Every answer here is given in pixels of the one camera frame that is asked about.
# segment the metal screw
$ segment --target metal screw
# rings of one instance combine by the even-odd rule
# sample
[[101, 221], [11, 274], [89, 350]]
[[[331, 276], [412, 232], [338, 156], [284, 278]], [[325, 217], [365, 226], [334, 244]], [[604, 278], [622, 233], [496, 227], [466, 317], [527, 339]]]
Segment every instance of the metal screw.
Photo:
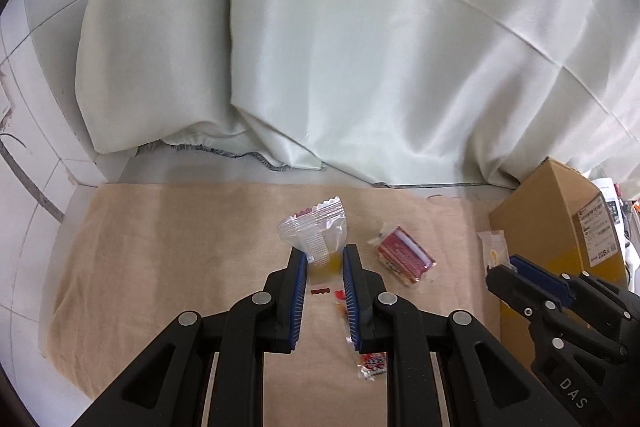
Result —
[[378, 295], [378, 301], [385, 306], [392, 306], [398, 302], [398, 296], [391, 292], [382, 292]]
[[269, 292], [256, 292], [251, 295], [254, 304], [268, 304], [271, 302], [271, 294]]
[[184, 312], [178, 317], [178, 322], [181, 326], [191, 326], [198, 320], [198, 315], [195, 312]]
[[453, 321], [460, 326], [468, 326], [471, 324], [471, 315], [467, 312], [455, 312], [453, 314]]

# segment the beige cloth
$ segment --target beige cloth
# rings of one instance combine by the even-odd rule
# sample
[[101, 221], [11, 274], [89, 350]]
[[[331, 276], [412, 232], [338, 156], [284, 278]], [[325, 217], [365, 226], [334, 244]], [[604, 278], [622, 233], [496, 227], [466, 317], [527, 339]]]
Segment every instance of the beige cloth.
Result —
[[[496, 202], [425, 199], [389, 188], [306, 185], [106, 185], [69, 253], [47, 339], [55, 367], [90, 397], [181, 311], [225, 311], [286, 265], [277, 223], [342, 198], [348, 239], [389, 291], [420, 309], [467, 309], [497, 335], [498, 301], [485, 289], [476, 231]], [[367, 244], [401, 224], [437, 261], [433, 282], [405, 288]], [[384, 378], [358, 377], [333, 295], [306, 296], [292, 355], [267, 355], [264, 425], [386, 425]]]

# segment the white curtain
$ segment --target white curtain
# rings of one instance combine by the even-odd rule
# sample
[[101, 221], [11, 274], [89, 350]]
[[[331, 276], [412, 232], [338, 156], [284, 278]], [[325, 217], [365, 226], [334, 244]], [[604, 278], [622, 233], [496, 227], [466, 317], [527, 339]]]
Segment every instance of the white curtain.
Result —
[[640, 192], [640, 0], [228, 3], [89, 0], [76, 83], [99, 152], [165, 139], [507, 186], [550, 155]]

